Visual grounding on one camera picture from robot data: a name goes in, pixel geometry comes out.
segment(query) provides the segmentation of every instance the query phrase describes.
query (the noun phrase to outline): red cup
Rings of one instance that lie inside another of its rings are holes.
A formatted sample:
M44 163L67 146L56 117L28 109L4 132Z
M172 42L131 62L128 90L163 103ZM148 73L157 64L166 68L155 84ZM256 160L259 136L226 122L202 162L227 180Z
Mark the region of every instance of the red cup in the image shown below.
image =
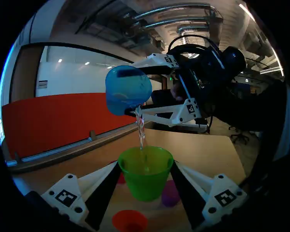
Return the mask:
M120 232L142 232L147 227L147 218L135 210L122 210L113 216L112 223Z

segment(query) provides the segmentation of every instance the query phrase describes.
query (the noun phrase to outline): wooden table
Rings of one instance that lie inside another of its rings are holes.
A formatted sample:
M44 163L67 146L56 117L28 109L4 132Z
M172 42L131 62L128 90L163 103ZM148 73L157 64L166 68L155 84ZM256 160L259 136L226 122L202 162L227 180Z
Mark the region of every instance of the wooden table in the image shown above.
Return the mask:
M229 137L151 129L145 129L145 136L148 145L168 150L175 160L206 176L224 173L237 184L245 178L241 161ZM65 174L85 176L117 160L120 153L128 148L139 145L138 131L135 131L86 154L13 178L23 194L30 190L42 194Z
M224 173L237 184L245 178L241 161L229 137L150 129L145 130L145 135L148 145L168 150L175 160L206 176L213 177ZM16 175L14 181L23 194L30 190L42 194L67 173L82 177L117 160L120 153L128 148L139 145L138 131L135 131L60 164ZM161 199L150 203L140 202L133 198L126 184L117 185L115 188L100 231L117 231L112 225L112 217L115 213L126 209L138 210L148 218L146 232L191 231L181 202L171 209L164 207Z

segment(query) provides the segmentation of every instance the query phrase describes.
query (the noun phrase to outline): red partition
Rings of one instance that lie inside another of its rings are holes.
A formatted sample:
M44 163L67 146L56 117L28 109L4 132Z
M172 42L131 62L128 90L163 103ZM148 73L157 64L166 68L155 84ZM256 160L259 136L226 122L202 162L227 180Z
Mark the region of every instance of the red partition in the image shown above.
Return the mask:
M111 114L105 93L63 94L20 100L2 107L11 156L36 155L130 124L130 116Z

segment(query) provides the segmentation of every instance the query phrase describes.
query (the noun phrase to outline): water stream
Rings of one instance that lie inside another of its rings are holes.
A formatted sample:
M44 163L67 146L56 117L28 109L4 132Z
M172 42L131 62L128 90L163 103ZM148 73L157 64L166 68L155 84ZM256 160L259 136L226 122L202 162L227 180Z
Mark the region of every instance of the water stream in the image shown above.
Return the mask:
M143 115L141 113L141 106L138 106L135 109L135 115L136 115L136 122L138 125L138 135L140 138L140 158L142 162L144 163L144 171L145 173L149 172L149 166L147 164L147 154L146 152L143 152L143 146L145 141L145 130L144 130L144 119Z

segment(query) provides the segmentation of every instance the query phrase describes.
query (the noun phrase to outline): ceiling pipe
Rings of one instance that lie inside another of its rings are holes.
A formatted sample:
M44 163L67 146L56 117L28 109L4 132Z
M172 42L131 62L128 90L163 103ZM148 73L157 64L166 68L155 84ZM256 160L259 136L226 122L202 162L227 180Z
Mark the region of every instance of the ceiling pipe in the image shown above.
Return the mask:
M191 23L191 22L208 22L209 17L181 17L181 18L174 18L174 19L166 19L158 22L154 22L151 24L147 24L142 26L141 28L143 30L152 29L155 27L160 27L164 25L170 25L170 24L177 24L177 23Z
M155 15L155 14L160 14L160 13L165 13L173 10L184 10L184 9L205 9L210 11L211 16L216 16L216 9L212 7L210 4L207 3L187 3L187 4L178 4L178 5L170 5L170 6L164 6L164 7L159 7L144 13L141 13L137 16L132 17L134 20L140 20L143 19L147 16Z
M208 31L208 25L198 25L198 26L182 26L177 29L177 33L182 36L182 33L191 32L191 31Z
M198 26L182 26L179 27L177 29L177 33L182 36L184 35L186 32L198 32L198 30L202 29L202 31L204 29L206 29L207 31L209 30L208 26L206 24L204 25L198 25ZM188 44L189 40L187 37L182 38L183 44Z

